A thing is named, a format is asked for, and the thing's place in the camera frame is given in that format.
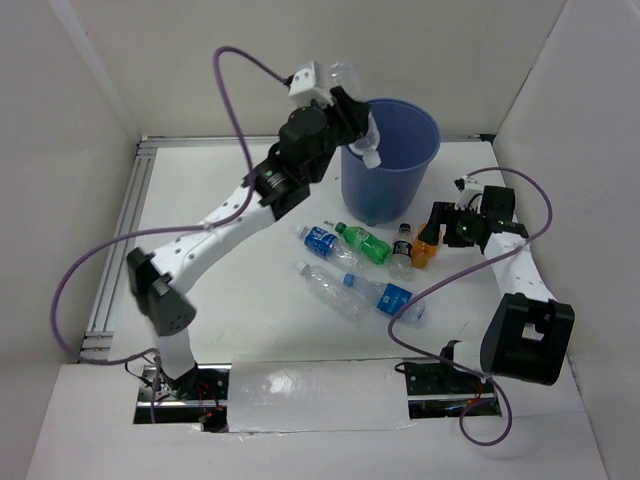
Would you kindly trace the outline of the clear bottle blue-white cap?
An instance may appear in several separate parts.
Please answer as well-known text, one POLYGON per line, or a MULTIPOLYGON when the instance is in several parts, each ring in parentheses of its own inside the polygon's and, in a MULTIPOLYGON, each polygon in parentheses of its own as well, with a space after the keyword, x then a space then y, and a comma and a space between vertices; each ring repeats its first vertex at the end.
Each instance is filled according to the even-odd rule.
POLYGON ((295 269, 306 288, 321 302, 352 323, 363 322, 371 313, 369 304, 320 265, 297 262, 295 269))

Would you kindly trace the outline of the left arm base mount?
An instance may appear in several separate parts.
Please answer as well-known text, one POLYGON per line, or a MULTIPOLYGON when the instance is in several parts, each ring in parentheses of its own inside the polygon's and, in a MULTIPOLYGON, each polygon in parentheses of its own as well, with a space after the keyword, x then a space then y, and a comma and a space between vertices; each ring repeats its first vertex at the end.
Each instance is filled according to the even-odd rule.
POLYGON ((163 377, 153 389, 156 368, 148 361, 138 371, 126 364, 124 371, 137 381, 134 425, 194 424, 202 432, 228 431, 230 364, 201 364, 194 380, 178 390, 163 377))

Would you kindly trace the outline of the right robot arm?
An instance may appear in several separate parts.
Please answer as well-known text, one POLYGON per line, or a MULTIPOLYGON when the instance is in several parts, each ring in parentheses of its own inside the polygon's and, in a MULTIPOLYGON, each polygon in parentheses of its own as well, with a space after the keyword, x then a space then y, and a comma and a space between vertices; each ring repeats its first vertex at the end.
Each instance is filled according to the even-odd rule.
POLYGON ((502 299, 479 353, 483 372, 550 386, 561 372, 572 333, 573 308, 558 302, 544 284, 517 222, 511 188, 455 181, 455 202, 436 202, 418 239, 452 248, 477 246, 491 265, 502 299))

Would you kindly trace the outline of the orange plastic bottle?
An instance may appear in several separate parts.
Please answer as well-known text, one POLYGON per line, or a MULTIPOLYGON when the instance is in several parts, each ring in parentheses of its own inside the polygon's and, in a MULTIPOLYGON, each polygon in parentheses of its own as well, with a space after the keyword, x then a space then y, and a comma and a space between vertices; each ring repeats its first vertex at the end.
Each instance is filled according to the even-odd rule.
POLYGON ((420 225, 412 244, 412 265, 417 269, 425 269, 427 267, 428 263, 435 257, 439 247, 439 242, 442 239, 442 232, 439 232, 439 242, 435 246, 421 241, 419 239, 419 235, 425 228, 425 223, 420 225))

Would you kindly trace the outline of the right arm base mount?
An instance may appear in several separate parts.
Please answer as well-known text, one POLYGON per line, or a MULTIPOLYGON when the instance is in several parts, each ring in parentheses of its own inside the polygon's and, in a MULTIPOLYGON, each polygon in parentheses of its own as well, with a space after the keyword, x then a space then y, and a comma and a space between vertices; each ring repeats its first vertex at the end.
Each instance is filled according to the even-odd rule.
POLYGON ((468 416, 500 416, 495 389, 478 377, 434 362, 403 361, 394 366, 404 377, 412 420, 468 416))

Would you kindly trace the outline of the large bottle blue label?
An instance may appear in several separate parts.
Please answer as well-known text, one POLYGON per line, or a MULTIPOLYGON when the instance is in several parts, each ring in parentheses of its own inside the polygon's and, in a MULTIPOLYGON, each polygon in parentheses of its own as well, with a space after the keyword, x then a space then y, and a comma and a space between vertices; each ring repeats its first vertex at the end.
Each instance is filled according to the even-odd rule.
POLYGON ((317 226, 299 226, 296 236, 313 254, 335 267, 352 272, 361 267, 357 253, 333 233, 317 226))

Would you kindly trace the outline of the small bottle blue label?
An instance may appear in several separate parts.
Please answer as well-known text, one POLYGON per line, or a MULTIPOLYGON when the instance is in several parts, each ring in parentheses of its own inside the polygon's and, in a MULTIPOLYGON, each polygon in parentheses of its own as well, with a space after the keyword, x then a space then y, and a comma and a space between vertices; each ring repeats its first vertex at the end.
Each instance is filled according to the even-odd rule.
MULTIPOLYGON (((393 283, 371 282, 347 273, 343 284, 365 298, 382 314, 393 317, 413 299, 413 293, 393 283)), ((398 319, 398 323, 414 328, 422 326, 425 306, 422 301, 413 304, 398 319)))

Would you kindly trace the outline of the clear bottle white cap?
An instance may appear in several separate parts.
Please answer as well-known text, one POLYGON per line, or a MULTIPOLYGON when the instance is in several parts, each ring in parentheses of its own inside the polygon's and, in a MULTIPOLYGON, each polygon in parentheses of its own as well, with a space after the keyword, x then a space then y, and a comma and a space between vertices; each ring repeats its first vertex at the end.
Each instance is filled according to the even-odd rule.
POLYGON ((354 140, 349 148, 362 159, 367 169, 379 167, 380 132, 354 65, 343 59, 329 67, 329 74, 331 83, 344 91, 342 99, 346 100, 348 119, 353 123, 354 140))

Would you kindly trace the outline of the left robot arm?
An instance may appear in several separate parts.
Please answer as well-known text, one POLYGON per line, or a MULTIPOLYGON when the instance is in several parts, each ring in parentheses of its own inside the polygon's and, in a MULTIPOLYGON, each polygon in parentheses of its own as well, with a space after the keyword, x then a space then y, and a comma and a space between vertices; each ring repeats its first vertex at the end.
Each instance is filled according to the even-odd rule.
POLYGON ((127 256, 132 296, 150 321, 160 361, 163 389, 176 399, 197 387, 198 366, 188 327, 196 309, 186 295, 199 278, 244 240, 276 223, 310 195, 335 151, 369 130, 370 107, 342 87, 329 101, 310 100, 290 114, 265 160, 198 228, 151 253, 127 256))

